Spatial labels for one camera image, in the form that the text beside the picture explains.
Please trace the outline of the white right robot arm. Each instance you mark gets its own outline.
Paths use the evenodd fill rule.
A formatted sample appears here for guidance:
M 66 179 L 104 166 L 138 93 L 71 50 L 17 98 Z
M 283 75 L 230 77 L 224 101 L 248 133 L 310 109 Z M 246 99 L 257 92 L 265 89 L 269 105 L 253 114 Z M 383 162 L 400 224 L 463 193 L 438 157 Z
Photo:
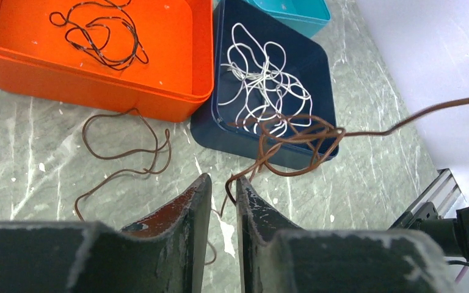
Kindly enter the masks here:
M 425 202 L 417 208 L 412 206 L 390 228 L 422 231 L 442 248 L 445 256 L 465 258 L 449 264 L 469 267 L 469 207 L 458 209 L 455 218 L 444 219 L 433 203 Z

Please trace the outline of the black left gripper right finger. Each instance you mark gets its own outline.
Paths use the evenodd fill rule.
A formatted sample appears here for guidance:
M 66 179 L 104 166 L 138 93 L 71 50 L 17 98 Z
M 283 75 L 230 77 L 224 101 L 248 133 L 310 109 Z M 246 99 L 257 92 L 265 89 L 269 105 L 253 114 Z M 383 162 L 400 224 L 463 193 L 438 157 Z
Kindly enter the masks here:
M 442 249 L 414 230 L 306 230 L 236 182 L 242 292 L 454 292 Z

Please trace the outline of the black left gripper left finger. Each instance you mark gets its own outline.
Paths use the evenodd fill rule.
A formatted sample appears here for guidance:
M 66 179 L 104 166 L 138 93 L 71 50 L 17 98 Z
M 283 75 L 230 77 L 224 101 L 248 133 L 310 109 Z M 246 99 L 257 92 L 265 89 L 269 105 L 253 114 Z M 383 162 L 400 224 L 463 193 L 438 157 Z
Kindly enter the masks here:
M 101 222 L 0 221 L 0 292 L 200 292 L 212 182 L 151 214 Z

